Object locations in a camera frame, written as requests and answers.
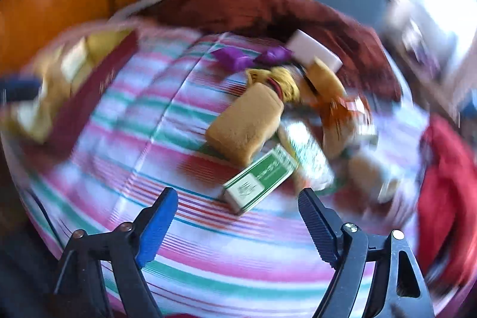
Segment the maroon puffy jacket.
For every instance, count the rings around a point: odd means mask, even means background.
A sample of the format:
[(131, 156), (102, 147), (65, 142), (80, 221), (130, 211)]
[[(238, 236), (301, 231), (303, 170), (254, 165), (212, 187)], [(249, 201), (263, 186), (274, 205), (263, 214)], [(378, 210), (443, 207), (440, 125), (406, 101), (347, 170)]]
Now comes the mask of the maroon puffy jacket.
[(162, 0), (139, 15), (207, 34), (232, 32), (282, 43), (300, 30), (339, 57), (337, 76), (344, 86), (395, 102), (402, 97), (375, 30), (316, 1)]

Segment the gold metal tray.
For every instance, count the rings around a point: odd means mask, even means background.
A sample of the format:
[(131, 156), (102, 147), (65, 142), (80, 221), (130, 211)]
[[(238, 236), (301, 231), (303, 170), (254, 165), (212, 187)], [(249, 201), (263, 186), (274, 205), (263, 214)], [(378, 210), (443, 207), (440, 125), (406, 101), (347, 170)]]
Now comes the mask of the gold metal tray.
[(6, 100), (1, 131), (69, 154), (105, 90), (139, 48), (136, 27), (100, 23), (61, 33), (20, 74), (40, 82), (32, 100)]

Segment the yellow sponge block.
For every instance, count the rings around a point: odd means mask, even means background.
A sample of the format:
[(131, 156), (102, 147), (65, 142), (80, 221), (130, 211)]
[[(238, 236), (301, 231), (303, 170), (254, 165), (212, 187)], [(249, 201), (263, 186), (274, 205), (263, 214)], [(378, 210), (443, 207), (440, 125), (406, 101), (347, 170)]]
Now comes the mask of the yellow sponge block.
[(329, 102), (347, 95), (335, 73), (318, 57), (305, 68), (298, 87), (304, 104), (314, 103), (316, 100)]

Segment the orange white muffin packet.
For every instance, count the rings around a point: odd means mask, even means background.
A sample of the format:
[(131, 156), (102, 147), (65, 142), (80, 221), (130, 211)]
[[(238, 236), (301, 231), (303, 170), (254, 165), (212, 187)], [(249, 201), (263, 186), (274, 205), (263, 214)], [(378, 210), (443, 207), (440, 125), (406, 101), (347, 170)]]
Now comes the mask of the orange white muffin packet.
[(376, 145), (377, 128), (364, 96), (319, 101), (315, 106), (323, 128), (323, 152), (334, 160), (348, 148)]

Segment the white rolled sock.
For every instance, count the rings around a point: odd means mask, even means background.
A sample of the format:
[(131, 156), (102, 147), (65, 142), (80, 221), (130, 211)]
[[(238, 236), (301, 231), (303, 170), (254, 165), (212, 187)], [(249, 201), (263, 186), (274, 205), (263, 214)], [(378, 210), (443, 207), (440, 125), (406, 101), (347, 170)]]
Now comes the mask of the white rolled sock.
[(392, 201), (399, 188), (399, 175), (373, 150), (362, 148), (354, 153), (349, 159), (348, 171), (357, 189), (373, 203)]

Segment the tan sponge block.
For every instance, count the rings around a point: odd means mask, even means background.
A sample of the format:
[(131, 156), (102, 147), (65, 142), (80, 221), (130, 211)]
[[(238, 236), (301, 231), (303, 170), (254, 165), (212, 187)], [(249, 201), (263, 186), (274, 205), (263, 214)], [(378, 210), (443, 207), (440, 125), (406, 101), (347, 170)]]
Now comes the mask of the tan sponge block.
[(278, 129), (283, 110), (277, 93), (256, 83), (212, 122), (205, 139), (230, 162), (247, 167)]

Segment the yellow knitted sock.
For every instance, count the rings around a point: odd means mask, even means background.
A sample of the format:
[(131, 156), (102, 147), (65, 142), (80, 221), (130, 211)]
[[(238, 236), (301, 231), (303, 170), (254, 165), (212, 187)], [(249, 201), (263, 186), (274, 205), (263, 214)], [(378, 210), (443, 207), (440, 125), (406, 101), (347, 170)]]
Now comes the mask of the yellow knitted sock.
[(247, 87), (262, 83), (275, 91), (283, 103), (299, 103), (300, 90), (292, 74), (285, 67), (271, 69), (246, 69)]

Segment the green white small box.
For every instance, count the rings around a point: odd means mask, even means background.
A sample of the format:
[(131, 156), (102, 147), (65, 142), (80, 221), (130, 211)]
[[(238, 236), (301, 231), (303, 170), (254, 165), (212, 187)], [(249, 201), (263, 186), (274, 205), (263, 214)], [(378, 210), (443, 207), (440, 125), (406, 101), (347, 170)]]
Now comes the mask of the green white small box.
[(236, 215), (250, 211), (281, 185), (298, 167), (295, 159), (276, 145), (223, 185), (222, 197)]

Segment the red fleece garment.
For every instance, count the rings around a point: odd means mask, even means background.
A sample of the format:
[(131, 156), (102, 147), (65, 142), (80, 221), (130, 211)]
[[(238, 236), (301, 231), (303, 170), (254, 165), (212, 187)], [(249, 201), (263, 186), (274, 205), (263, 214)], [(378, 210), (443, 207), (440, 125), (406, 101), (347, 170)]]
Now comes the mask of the red fleece garment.
[(449, 262), (439, 281), (463, 286), (476, 274), (476, 155), (436, 114), (429, 118), (419, 148), (426, 167), (417, 203), (417, 261), (428, 274), (447, 247)]

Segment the purple snack packet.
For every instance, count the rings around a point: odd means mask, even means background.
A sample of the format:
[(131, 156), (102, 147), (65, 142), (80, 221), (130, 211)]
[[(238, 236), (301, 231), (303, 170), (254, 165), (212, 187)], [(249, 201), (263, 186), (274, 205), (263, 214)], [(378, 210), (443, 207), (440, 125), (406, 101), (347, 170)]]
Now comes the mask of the purple snack packet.
[(231, 73), (241, 72), (254, 65), (254, 59), (233, 47), (219, 48), (212, 56), (223, 69)]
[(280, 66), (293, 58), (293, 52), (282, 46), (272, 47), (262, 52), (254, 62), (263, 66)]

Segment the welldal cracker packet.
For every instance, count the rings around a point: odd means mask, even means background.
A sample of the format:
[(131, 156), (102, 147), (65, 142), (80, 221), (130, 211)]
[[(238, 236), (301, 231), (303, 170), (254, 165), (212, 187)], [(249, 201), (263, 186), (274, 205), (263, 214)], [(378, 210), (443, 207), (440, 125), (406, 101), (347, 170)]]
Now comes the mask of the welldal cracker packet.
[(282, 147), (298, 164), (292, 174), (297, 195), (305, 188), (321, 191), (333, 184), (334, 172), (305, 122), (284, 118), (277, 135)]

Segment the white soap bar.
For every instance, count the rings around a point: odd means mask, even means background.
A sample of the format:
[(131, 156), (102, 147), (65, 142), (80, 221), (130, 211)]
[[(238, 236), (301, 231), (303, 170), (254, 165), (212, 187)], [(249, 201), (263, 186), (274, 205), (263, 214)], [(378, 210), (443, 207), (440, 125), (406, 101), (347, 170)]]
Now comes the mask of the white soap bar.
[(335, 53), (301, 30), (296, 30), (292, 34), (285, 47), (305, 67), (311, 66), (316, 57), (324, 62), (333, 73), (336, 73), (343, 65)]

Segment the striped bed sheet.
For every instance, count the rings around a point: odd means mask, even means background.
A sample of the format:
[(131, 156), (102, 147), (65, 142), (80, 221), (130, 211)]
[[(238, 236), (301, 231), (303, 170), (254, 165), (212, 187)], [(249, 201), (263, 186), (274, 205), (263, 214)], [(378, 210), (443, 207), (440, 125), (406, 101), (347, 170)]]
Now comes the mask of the striped bed sheet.
[(205, 142), (209, 124), (246, 84), (242, 74), (226, 73), (213, 52), (231, 46), (257, 56), (271, 45), (230, 33), (142, 28), (137, 54), (68, 157), (5, 135), (10, 171), (52, 254), (60, 255), (74, 230), (111, 230), (172, 187), (178, 211), (144, 270), (163, 312), (311, 317), (333, 271), (299, 215), (293, 182), (233, 215), (222, 187), (238, 169)]

